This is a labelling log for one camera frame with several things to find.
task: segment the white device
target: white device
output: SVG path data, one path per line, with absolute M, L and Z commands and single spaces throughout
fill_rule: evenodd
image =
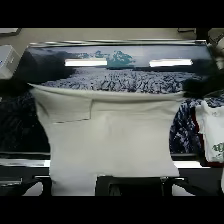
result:
M 20 56 L 11 45 L 0 46 L 0 79 L 10 79 L 13 76 Z

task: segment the white wall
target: white wall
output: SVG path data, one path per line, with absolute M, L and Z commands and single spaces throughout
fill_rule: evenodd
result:
M 17 30 L 18 28 L 0 28 L 0 33 L 13 33 Z

